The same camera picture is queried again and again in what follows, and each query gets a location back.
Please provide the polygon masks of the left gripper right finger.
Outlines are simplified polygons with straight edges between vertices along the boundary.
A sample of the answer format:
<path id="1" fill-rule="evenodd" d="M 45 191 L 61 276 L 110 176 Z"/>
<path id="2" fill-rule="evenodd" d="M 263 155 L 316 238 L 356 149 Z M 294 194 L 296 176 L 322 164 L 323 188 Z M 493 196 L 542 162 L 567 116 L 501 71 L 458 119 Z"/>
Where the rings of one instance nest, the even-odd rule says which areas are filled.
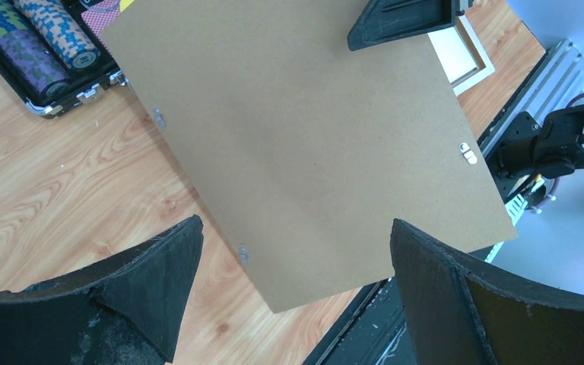
<path id="1" fill-rule="evenodd" d="M 419 364 L 584 364 L 584 295 L 505 271 L 399 219 L 390 252 Z"/>

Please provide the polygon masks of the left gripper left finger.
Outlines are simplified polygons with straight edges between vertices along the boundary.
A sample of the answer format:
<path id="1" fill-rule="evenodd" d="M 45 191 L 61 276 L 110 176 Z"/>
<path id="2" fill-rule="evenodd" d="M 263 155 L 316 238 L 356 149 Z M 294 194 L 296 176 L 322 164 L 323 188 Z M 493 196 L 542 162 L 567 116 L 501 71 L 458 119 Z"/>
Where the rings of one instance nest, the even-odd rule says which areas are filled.
<path id="1" fill-rule="evenodd" d="M 202 256 L 191 216 L 28 288 L 0 291 L 0 364 L 167 364 Z"/>

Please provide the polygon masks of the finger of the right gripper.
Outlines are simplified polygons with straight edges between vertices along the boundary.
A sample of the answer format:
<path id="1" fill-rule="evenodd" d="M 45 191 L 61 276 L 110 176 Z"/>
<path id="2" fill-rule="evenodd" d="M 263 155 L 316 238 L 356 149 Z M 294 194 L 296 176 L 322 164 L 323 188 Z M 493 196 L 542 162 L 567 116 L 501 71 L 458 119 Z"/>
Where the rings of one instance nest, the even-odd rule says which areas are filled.
<path id="1" fill-rule="evenodd" d="M 357 51 L 447 29 L 457 18 L 455 0 L 370 1 L 348 32 L 348 48 Z"/>

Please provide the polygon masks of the light wooden picture frame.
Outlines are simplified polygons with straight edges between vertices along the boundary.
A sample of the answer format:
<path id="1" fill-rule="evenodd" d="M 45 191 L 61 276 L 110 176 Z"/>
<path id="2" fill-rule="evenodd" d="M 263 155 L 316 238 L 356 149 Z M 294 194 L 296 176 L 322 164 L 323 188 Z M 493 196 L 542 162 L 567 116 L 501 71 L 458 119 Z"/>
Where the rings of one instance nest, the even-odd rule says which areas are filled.
<path id="1" fill-rule="evenodd" d="M 427 35 L 456 96 L 495 72 L 494 64 L 465 15 L 458 17 L 453 27 Z"/>

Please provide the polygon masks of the brown cardboard backing board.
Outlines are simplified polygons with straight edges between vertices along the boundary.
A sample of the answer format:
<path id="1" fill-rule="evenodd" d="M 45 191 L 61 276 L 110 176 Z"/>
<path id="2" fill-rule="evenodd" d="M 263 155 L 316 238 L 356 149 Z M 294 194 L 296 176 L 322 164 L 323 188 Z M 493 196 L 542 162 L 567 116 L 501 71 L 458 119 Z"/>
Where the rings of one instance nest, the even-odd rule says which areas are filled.
<path id="1" fill-rule="evenodd" d="M 363 1 L 136 1 L 102 32 L 274 313 L 393 275 L 401 219 L 516 237 L 428 36 L 352 52 Z"/>

